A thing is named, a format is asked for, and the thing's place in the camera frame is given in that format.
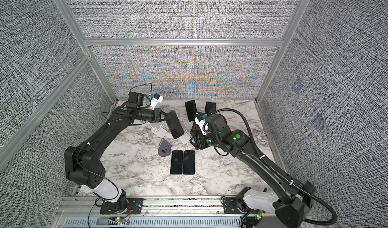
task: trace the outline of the smartphone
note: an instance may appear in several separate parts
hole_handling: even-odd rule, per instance
[[[195,104],[195,100],[185,102],[185,106],[189,122],[194,121],[195,114],[197,113],[197,105]]]
[[[195,174],[195,151],[193,150],[185,150],[183,152],[183,174]]]
[[[216,103],[212,103],[210,101],[207,101],[206,105],[205,105],[205,113],[206,113],[206,115],[210,116],[210,115],[214,114],[214,112],[216,111],[216,106],[217,106]]]
[[[183,151],[182,150],[173,150],[171,153],[171,175],[182,174],[183,166]]]
[[[177,139],[185,133],[175,111],[165,114],[164,119],[171,131],[172,138]]]

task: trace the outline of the textured gray wall panel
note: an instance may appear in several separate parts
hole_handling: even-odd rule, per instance
[[[64,151],[94,133],[105,121],[100,113],[110,106],[86,66],[0,172],[2,228],[50,226],[61,198],[75,186],[65,177]],[[16,214],[22,223],[13,221]]]
[[[333,205],[333,227],[388,225],[387,8],[311,0],[261,102],[287,171]]]
[[[92,46],[118,98],[153,83],[165,98],[254,98],[272,46]],[[150,87],[137,88],[149,93]]]
[[[52,0],[1,0],[0,148],[83,53]]]
[[[298,0],[66,0],[85,37],[283,38]]]

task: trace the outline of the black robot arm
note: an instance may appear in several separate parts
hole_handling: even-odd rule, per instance
[[[129,92],[128,101],[112,111],[109,119],[90,138],[65,151],[66,178],[76,184],[97,187],[105,176],[100,158],[109,144],[135,119],[160,122],[160,109],[143,109],[143,94]]]
[[[249,135],[241,130],[230,130],[226,119],[217,114],[217,112],[226,110],[235,112],[242,117]],[[277,195],[278,199],[272,202],[272,207],[276,216],[286,226],[297,228],[302,221],[315,225],[331,225],[337,221],[336,212],[331,206],[314,195],[315,187],[310,182],[300,182],[284,172],[260,151],[255,144],[248,122],[240,112],[234,109],[220,109],[215,114],[207,117],[205,122],[208,125],[209,132],[205,135],[206,142],[203,141],[202,144],[221,148],[252,168]],[[255,197],[246,195],[249,190],[248,187],[243,189],[236,197],[237,205],[245,212],[255,209],[256,207],[253,207],[255,205],[263,205],[260,202],[255,202]],[[331,212],[332,218],[330,220],[313,221],[306,219],[312,208],[313,200],[318,201]]]

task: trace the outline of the cable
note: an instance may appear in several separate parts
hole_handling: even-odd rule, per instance
[[[105,113],[111,113],[111,112],[101,112],[101,115],[106,119],[106,120],[108,120],[108,118],[107,117],[105,117]]]
[[[131,208],[130,205],[128,205],[128,208],[129,208],[129,213],[128,213],[128,215],[126,215],[126,216],[124,217],[124,219],[127,218],[127,217],[129,216],[129,218],[128,218],[128,220],[129,220],[129,219],[131,218],[131,210],[132,210],[132,208]]]
[[[84,168],[84,167],[80,164],[80,162],[78,161],[78,157],[80,156],[80,153],[81,153],[81,151],[78,152],[77,157],[76,157],[77,164],[80,165],[80,167],[82,167],[82,169],[84,169],[85,171],[88,171],[88,172],[90,172],[90,173],[92,173],[92,174],[94,174],[94,175],[96,175],[96,176],[105,178],[105,179],[108,180],[110,183],[112,183],[112,184],[114,185],[114,187],[116,188],[116,190],[117,190],[117,195],[116,195],[114,198],[103,198],[103,197],[97,195],[95,192],[94,192],[94,194],[95,194],[96,196],[98,196],[99,198],[102,198],[102,199],[104,199],[104,200],[113,200],[113,199],[117,198],[117,197],[119,196],[119,193],[120,193],[119,188],[118,188],[111,180],[107,179],[106,177],[101,176],[101,175],[99,175],[99,174],[97,174],[97,173],[94,173],[94,172],[89,171],[89,170],[87,170],[86,168]]]
[[[131,124],[130,126],[137,126],[137,125],[142,125],[142,124],[145,124],[146,122],[144,123],[141,123],[141,124]]]
[[[223,198],[227,198],[227,197],[226,196],[221,196],[220,197],[220,202],[221,202],[222,205],[224,205],[224,202],[222,201]]]
[[[253,209],[251,209],[250,211],[246,212],[245,215],[242,217],[242,219],[241,219],[241,224],[240,224],[241,228],[244,228],[244,227],[243,227],[244,220],[246,219],[246,217],[247,217],[252,211],[253,211]]]
[[[90,211],[89,211],[89,214],[88,214],[88,226],[89,226],[89,228],[91,228],[91,227],[90,227],[90,224],[89,224],[90,213],[92,212],[92,209],[94,208],[94,206],[97,205],[96,203],[97,203],[97,201],[98,201],[99,199],[100,199],[100,197],[99,197],[99,198],[96,198],[96,200],[94,201],[94,204],[93,204],[92,208],[91,208]]]
[[[316,221],[316,220],[310,220],[310,219],[304,219],[303,221],[307,222],[307,223],[311,223],[313,225],[332,225],[334,224],[336,221],[337,221],[337,213],[336,211],[330,206],[328,205],[325,201],[323,201],[322,199],[320,199],[319,197],[311,194],[310,192],[308,192],[307,190],[305,190],[304,188],[302,187],[299,187],[297,185],[295,185],[293,183],[293,181],[290,181],[288,178],[284,177],[281,173],[279,173],[276,169],[274,169],[269,163],[266,162],[266,160],[264,158],[261,159],[261,161],[271,169],[271,171],[273,171],[278,177],[282,178],[284,181],[286,181],[287,183],[289,183],[289,185],[293,188],[295,188],[296,190],[298,190],[299,192],[303,193],[304,195],[308,196],[309,198],[312,198],[313,200],[317,201],[318,203],[322,204],[328,211],[330,211],[332,217],[331,219],[329,220],[326,220],[326,221]]]
[[[132,87],[132,88],[129,90],[129,92],[131,92],[132,89],[134,89],[134,88],[137,88],[137,87],[139,87],[139,86],[145,86],[145,85],[151,85],[151,97],[152,97],[152,83],[146,83],[146,84],[134,86],[134,87]]]
[[[214,147],[214,150],[216,150],[216,152],[219,154],[219,155],[222,155],[221,153],[218,152],[217,148],[215,146]]]
[[[214,113],[218,113],[218,112],[221,112],[221,111],[231,111],[231,112],[234,112],[238,115],[240,115],[240,117],[242,118],[242,120],[244,121],[244,124],[247,128],[247,131],[248,131],[248,134],[249,134],[249,137],[251,139],[251,143],[255,149],[255,151],[257,153],[262,153],[260,151],[260,149],[257,147],[256,143],[255,143],[255,139],[253,138],[253,134],[252,134],[252,131],[251,131],[251,128],[249,127],[249,124],[248,124],[248,121],[245,119],[244,115],[242,113],[240,113],[239,111],[235,110],[235,109],[219,109],[217,111],[215,111]],[[295,185],[292,181],[290,181],[288,178],[284,177],[281,173],[279,173],[274,167],[272,167],[269,163],[266,162],[266,160],[264,158],[261,158],[260,159],[261,162],[263,162],[274,174],[276,174],[278,177],[280,177],[281,179],[283,179],[284,181],[288,182],[290,186],[292,186],[293,188],[297,189],[299,192],[303,193],[304,195],[312,198],[313,200],[317,201],[318,203],[322,204],[328,211],[330,211],[332,217],[331,219],[327,220],[327,221],[315,221],[315,220],[310,220],[310,219],[304,219],[303,221],[305,222],[308,222],[308,223],[311,223],[311,224],[314,224],[314,225],[332,225],[334,224],[336,221],[337,221],[337,213],[336,211],[330,206],[328,205],[326,202],[324,202],[322,199],[320,199],[319,197],[313,195],[313,194],[310,194],[307,190],[305,190],[304,188],[302,187],[299,187],[297,185]]]

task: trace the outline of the mounting plate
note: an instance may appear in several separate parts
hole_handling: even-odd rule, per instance
[[[131,206],[131,214],[140,214],[143,208],[143,198],[127,198],[128,205]],[[116,214],[114,211],[109,211],[109,206],[102,206],[100,210],[100,214]]]
[[[221,203],[224,207],[224,213],[225,214],[243,214],[240,212],[240,210],[237,208],[237,202],[236,198],[222,198]],[[260,210],[254,209],[251,214],[258,214]]]

